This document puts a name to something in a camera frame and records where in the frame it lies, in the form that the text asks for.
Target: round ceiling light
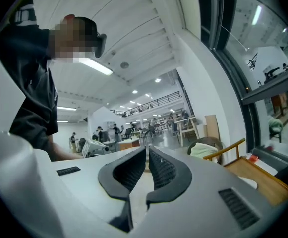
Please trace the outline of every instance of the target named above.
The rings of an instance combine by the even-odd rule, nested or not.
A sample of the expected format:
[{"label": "round ceiling light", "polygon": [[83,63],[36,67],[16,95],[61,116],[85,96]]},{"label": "round ceiling light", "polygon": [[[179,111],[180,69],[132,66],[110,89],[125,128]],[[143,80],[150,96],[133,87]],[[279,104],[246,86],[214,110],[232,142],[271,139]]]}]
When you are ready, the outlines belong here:
[{"label": "round ceiling light", "polygon": [[127,69],[127,68],[129,67],[129,64],[128,64],[127,62],[122,62],[122,63],[120,64],[120,67],[121,67],[122,69]]}]

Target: black railing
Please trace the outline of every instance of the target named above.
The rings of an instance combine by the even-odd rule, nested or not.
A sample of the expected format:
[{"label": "black railing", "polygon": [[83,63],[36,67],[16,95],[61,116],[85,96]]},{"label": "black railing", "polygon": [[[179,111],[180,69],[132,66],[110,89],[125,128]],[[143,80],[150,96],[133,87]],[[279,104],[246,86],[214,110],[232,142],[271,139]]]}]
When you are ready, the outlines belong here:
[{"label": "black railing", "polygon": [[253,56],[252,59],[249,60],[247,66],[250,68],[250,70],[254,70],[255,65],[256,65],[256,60],[257,60],[257,53],[255,54],[255,56]]},{"label": "black railing", "polygon": [[166,104],[168,102],[172,102],[172,101],[178,100],[180,98],[181,98],[181,96],[180,96],[180,93],[178,91],[178,92],[166,95],[164,97],[161,97],[159,99],[150,101],[150,102],[145,103],[143,105],[137,106],[136,108],[127,110],[125,112],[117,111],[117,110],[111,110],[111,111],[113,111],[113,113],[115,113],[118,116],[128,117],[128,116],[131,116],[131,115],[133,115],[135,113],[140,113],[140,112],[143,112],[145,110],[152,109],[152,108],[155,108],[157,106]]}]

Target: shirt sleeve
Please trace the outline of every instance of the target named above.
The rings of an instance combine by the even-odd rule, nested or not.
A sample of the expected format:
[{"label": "shirt sleeve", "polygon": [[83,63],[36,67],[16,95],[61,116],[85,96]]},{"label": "shirt sleeve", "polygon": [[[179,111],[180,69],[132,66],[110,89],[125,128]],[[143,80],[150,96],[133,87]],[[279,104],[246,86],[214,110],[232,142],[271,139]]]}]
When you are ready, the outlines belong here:
[{"label": "shirt sleeve", "polygon": [[50,136],[52,134],[57,133],[58,130],[58,124],[57,124],[57,103],[55,103],[55,106],[53,107],[53,110],[51,112],[49,124],[47,126],[47,132],[46,135]]}]

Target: ceiling light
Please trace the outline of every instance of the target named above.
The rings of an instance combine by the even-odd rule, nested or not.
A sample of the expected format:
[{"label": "ceiling light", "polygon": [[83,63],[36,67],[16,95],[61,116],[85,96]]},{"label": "ceiling light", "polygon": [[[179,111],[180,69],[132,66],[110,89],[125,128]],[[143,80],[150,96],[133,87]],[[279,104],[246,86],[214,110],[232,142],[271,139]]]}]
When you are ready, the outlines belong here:
[{"label": "ceiling light", "polygon": [[261,6],[257,6],[256,12],[255,12],[255,15],[254,15],[254,18],[253,18],[253,21],[252,21],[252,25],[256,25],[256,23],[258,21],[258,18],[259,18],[259,15],[261,14],[261,11],[262,11],[262,7]]},{"label": "ceiling light", "polygon": [[59,107],[59,106],[57,106],[57,109],[76,111],[75,108],[66,108],[66,107]]},{"label": "ceiling light", "polygon": [[106,68],[105,66],[99,64],[97,61],[91,60],[89,58],[79,58],[79,62],[94,68],[95,70],[107,76],[110,76],[113,73],[113,71],[111,71],[109,68]]}]

